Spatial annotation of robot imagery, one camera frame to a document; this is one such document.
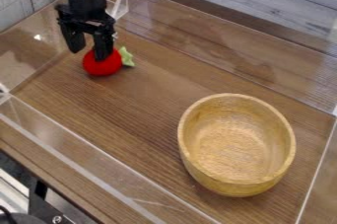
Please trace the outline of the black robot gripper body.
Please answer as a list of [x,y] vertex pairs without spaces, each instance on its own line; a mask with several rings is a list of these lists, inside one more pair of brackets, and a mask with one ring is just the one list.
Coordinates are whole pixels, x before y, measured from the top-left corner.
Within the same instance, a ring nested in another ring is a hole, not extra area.
[[67,0],[66,4],[56,6],[58,23],[67,35],[89,33],[93,29],[91,23],[100,26],[112,26],[115,19],[107,14],[107,0]]

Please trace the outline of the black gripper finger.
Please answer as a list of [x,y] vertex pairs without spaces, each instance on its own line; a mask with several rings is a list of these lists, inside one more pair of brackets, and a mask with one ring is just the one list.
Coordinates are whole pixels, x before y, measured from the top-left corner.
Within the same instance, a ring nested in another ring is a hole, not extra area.
[[93,32],[93,50],[95,60],[105,60],[113,51],[115,44],[115,28],[112,26],[100,26]]
[[80,52],[85,47],[83,30],[75,23],[67,23],[66,21],[58,23],[69,51],[72,53]]

